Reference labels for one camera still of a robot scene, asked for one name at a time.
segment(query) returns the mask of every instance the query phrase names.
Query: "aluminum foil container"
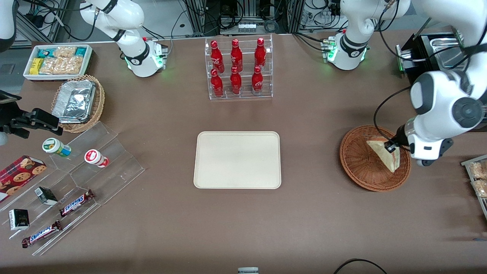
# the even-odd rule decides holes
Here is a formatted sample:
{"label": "aluminum foil container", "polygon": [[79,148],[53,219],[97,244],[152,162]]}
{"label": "aluminum foil container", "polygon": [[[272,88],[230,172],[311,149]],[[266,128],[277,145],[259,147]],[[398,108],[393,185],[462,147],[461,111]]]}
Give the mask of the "aluminum foil container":
{"label": "aluminum foil container", "polygon": [[94,103],[96,84],[89,80],[66,82],[61,86],[52,114],[60,123],[86,123]]}

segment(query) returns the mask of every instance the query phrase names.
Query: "floor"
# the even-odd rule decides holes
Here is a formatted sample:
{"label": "floor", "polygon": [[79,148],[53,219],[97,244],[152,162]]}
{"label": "floor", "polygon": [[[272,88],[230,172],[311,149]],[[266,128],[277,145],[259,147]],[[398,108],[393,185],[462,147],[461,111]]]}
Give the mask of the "floor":
{"label": "floor", "polygon": [[[69,2],[68,8],[76,8],[82,0],[71,0]],[[133,0],[138,3],[145,13],[145,24],[144,26],[151,31],[164,36],[172,36],[176,38],[190,37],[193,35],[191,24],[186,14],[180,14],[184,11],[184,2],[181,0]],[[218,17],[219,12],[219,0],[208,0],[207,7],[210,7],[208,13],[212,14],[214,17]],[[426,21],[426,16],[421,10],[420,5],[421,0],[412,0],[410,9],[401,18],[397,18],[393,24],[390,26],[390,30],[397,29],[418,29]],[[313,4],[320,6],[324,3],[324,0],[314,0]],[[85,37],[89,31],[90,26],[82,19],[79,12],[71,12],[66,14],[63,19],[64,23],[69,25],[72,29],[73,35],[77,37]],[[213,28],[213,25],[206,19],[205,31],[208,32]],[[444,24],[434,24],[431,23],[429,27],[441,27]],[[152,37],[144,30],[139,30],[141,35]],[[88,39],[88,42],[96,41],[109,41],[107,35],[98,29],[93,31],[92,36]],[[57,36],[56,42],[71,42],[72,40],[68,37],[64,30],[60,31]],[[22,84],[23,77],[21,77],[21,71],[25,67],[27,59],[29,57],[28,50],[9,50],[5,53],[0,54],[0,66],[4,64],[14,63],[14,72],[11,75],[0,75],[0,88],[10,92],[19,92]]]}

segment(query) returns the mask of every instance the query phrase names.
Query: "acrylic display stand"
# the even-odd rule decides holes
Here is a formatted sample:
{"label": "acrylic display stand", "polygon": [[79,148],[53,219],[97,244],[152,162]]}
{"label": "acrylic display stand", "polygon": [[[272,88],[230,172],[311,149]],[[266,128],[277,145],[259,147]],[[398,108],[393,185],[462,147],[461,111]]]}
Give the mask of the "acrylic display stand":
{"label": "acrylic display stand", "polygon": [[[252,75],[254,74],[255,58],[254,53],[257,47],[257,38],[264,38],[264,47],[266,50],[265,55],[265,67],[262,70],[262,94],[256,96],[252,93]],[[273,67],[272,67],[272,36],[260,35],[260,36],[239,36],[239,46],[243,53],[243,71],[240,72],[242,77],[242,92],[240,95],[235,95],[232,92],[232,86],[230,83],[231,73],[231,57],[232,51],[232,39],[231,37],[212,38],[205,39],[205,60],[206,60],[206,77],[208,79],[208,93],[210,100],[213,99],[256,99],[256,98],[271,98],[274,94],[273,91]],[[211,88],[211,74],[210,71],[213,68],[211,62],[211,47],[209,43],[213,40],[218,42],[218,48],[223,55],[223,63],[225,65],[225,72],[219,74],[223,81],[223,96],[216,97]]]}
{"label": "acrylic display stand", "polygon": [[[27,250],[33,252],[32,255],[44,254],[145,170],[120,144],[116,133],[102,122],[83,132],[68,145],[72,149],[68,157],[50,155],[48,161],[45,161],[48,169],[41,174],[43,177],[34,178],[24,186],[26,190],[12,197],[12,201],[5,200],[6,205],[0,210],[3,229],[10,229],[9,210],[28,210],[30,227],[22,231],[12,231],[10,236],[10,239],[19,242],[19,248],[22,239],[60,220],[63,230],[29,247]],[[86,163],[84,155],[89,149],[99,150],[103,156],[110,159],[110,164],[106,168],[99,168]],[[39,186],[50,189],[59,202],[54,206],[42,204],[34,193],[34,189]],[[93,191],[95,197],[73,213],[61,218],[59,210],[83,195],[88,189]]]}

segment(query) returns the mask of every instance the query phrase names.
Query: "snickers bar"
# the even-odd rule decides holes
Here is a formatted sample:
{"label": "snickers bar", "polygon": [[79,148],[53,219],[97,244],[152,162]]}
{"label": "snickers bar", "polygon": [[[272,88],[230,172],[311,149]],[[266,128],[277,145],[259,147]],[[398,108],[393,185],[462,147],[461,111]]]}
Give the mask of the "snickers bar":
{"label": "snickers bar", "polygon": [[75,211],[78,207],[80,207],[82,204],[86,203],[93,197],[94,194],[91,191],[91,189],[89,189],[87,192],[83,193],[83,195],[81,195],[78,199],[74,200],[69,205],[65,206],[63,209],[60,209],[59,212],[61,212],[61,217],[67,216],[68,214]]}
{"label": "snickers bar", "polygon": [[36,234],[22,240],[22,248],[28,248],[29,246],[33,245],[38,240],[40,240],[42,238],[46,238],[47,236],[51,235],[52,233],[54,233],[56,231],[61,231],[61,230],[62,230],[61,223],[59,222],[59,220],[57,220],[56,222],[54,222],[54,224],[52,224],[52,225],[46,227],[45,229],[37,232]]}

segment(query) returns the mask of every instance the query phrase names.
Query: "red lid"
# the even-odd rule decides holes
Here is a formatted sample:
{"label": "red lid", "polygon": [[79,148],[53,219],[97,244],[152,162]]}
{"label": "red lid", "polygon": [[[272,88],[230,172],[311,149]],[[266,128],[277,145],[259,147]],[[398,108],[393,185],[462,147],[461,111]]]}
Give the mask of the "red lid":
{"label": "red lid", "polygon": [[96,149],[90,149],[85,154],[85,160],[87,162],[93,162],[97,157],[98,157],[98,150],[96,150]]}
{"label": "red lid", "polygon": [[213,40],[210,42],[210,46],[212,49],[216,49],[216,48],[218,48],[218,43],[215,40]]}

